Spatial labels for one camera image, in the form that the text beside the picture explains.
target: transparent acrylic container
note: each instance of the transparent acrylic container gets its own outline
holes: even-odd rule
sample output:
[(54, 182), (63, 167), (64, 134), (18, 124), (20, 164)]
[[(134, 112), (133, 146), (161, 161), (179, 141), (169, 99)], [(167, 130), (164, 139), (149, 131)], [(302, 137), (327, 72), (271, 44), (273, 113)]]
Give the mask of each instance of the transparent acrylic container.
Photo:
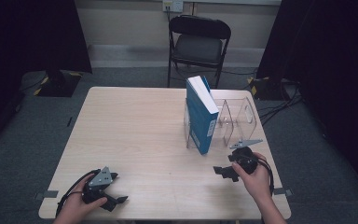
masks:
[[(257, 123), (254, 108), (247, 97), (244, 99), (215, 99), (214, 102), (219, 109), (219, 116), (210, 147), (234, 148), (241, 147), (241, 143), (246, 145), (247, 141), (254, 141), (251, 140), (251, 137)], [(191, 123), (186, 104), (184, 123), (186, 147), (196, 147), (189, 134)]]

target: blue book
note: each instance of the blue book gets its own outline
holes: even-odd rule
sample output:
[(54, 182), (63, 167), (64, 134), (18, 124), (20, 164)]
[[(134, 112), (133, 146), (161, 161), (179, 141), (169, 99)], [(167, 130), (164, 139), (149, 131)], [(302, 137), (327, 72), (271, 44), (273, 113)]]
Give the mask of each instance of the blue book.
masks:
[(219, 110), (201, 77), (186, 81), (186, 103), (190, 119), (190, 136), (200, 154), (208, 152)]
[(208, 90), (208, 92), (211, 92), (211, 88), (209, 87), (208, 80), (206, 80), (206, 77), (202, 77), (202, 81), (205, 84), (205, 87)]

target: light wooden tabletop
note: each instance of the light wooden tabletop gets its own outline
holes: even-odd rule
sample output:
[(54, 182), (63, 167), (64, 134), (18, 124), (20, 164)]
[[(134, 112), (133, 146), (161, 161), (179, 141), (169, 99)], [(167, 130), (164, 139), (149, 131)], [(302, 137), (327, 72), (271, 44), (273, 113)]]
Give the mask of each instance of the light wooden tabletop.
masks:
[[(212, 90), (212, 94), (214, 99), (252, 99), (248, 91)], [(214, 166), (231, 165), (227, 158), (231, 149), (212, 143), (201, 156), (196, 148), (186, 148), (185, 98), (185, 89), (91, 88), (48, 188), (59, 194), (44, 199), (39, 216), (54, 218), (57, 202), (79, 177), (108, 166), (118, 178), (105, 192), (129, 198), (112, 212), (97, 209), (87, 219), (260, 219), (243, 183), (214, 173)], [(251, 149), (266, 156), (275, 188), (280, 188), (258, 116), (253, 137), (264, 140)], [(289, 218), (286, 197), (273, 199)]]

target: black cloth backdrop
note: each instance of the black cloth backdrop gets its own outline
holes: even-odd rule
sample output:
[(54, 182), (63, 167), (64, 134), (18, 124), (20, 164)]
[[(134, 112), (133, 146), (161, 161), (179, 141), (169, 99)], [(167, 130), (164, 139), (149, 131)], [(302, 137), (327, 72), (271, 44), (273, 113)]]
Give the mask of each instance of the black cloth backdrop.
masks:
[(91, 73), (74, 0), (0, 0), (0, 114), (25, 73), (47, 68)]
[(282, 0), (261, 77), (298, 81), (327, 139), (358, 174), (358, 1)]

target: black chair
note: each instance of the black chair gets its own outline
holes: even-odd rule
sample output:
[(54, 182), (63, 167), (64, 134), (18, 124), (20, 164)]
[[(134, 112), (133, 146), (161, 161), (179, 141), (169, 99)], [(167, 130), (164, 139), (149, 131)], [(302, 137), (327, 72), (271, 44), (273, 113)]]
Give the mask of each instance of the black chair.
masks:
[[(178, 63), (184, 63), (215, 68), (214, 87), (217, 88), (227, 45), (231, 38), (231, 29), (228, 25), (220, 20), (181, 15), (170, 20), (169, 30), (170, 56), (167, 86), (170, 87), (172, 63), (176, 70)], [(176, 43), (173, 34), (179, 34)]]

